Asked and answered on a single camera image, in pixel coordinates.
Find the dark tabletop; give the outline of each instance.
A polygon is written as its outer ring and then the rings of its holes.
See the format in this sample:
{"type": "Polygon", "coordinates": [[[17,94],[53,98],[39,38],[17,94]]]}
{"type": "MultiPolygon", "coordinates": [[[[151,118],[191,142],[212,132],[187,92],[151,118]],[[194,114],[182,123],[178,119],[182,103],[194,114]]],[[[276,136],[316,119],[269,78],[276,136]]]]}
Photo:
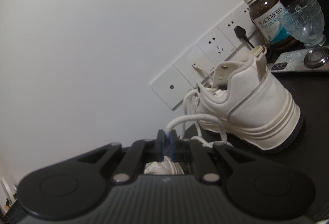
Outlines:
{"type": "MultiPolygon", "coordinates": [[[[295,141],[278,154],[261,155],[307,174],[315,183],[316,197],[307,215],[317,222],[329,218],[329,73],[321,75],[290,74],[278,77],[292,94],[305,116],[305,127],[295,141]]],[[[217,134],[202,131],[207,141],[217,134]]],[[[195,126],[187,138],[197,135],[195,126]]],[[[228,140],[235,147],[253,152],[233,135],[228,140]]]]}

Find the glass cup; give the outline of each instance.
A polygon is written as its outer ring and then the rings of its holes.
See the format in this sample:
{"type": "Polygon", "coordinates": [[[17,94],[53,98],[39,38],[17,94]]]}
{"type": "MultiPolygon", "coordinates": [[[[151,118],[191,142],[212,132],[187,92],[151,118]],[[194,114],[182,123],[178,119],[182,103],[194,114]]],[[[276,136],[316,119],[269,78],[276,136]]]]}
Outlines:
{"type": "Polygon", "coordinates": [[[326,41],[324,16],[317,0],[294,1],[278,15],[278,20],[306,48],[322,46],[326,41]]]}

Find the glittery silver panel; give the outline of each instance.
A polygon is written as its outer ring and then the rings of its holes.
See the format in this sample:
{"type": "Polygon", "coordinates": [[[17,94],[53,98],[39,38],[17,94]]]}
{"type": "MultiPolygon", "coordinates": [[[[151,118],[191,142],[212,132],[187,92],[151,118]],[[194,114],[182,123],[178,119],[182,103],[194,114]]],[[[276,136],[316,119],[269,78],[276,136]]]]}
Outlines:
{"type": "Polygon", "coordinates": [[[304,58],[306,54],[309,52],[308,49],[302,49],[292,52],[285,52],[281,54],[278,60],[275,61],[276,64],[287,62],[287,66],[282,70],[272,71],[272,73],[283,73],[283,72],[305,72],[305,71],[329,71],[329,62],[325,63],[319,68],[307,68],[304,65],[304,58]]]}

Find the black plug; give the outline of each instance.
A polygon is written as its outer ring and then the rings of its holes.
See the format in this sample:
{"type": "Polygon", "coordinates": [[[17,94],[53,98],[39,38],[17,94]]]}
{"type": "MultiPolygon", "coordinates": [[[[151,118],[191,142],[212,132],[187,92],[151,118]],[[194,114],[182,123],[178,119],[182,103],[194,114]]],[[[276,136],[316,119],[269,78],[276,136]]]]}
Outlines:
{"type": "Polygon", "coordinates": [[[246,30],[240,26],[236,26],[234,28],[234,32],[235,32],[235,35],[238,39],[243,39],[244,41],[246,41],[252,48],[254,48],[254,46],[251,44],[251,42],[248,40],[246,34],[246,30]]]}

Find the bottle label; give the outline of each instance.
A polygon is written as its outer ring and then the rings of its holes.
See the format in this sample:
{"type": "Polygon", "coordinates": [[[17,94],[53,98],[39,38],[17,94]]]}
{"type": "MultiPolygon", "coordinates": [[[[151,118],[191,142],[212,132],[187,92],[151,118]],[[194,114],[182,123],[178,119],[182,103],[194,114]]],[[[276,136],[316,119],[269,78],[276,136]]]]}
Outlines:
{"type": "Polygon", "coordinates": [[[269,43],[276,43],[284,40],[289,33],[283,28],[278,21],[278,15],[284,10],[281,2],[278,2],[262,16],[254,19],[254,23],[263,33],[269,43]]]}

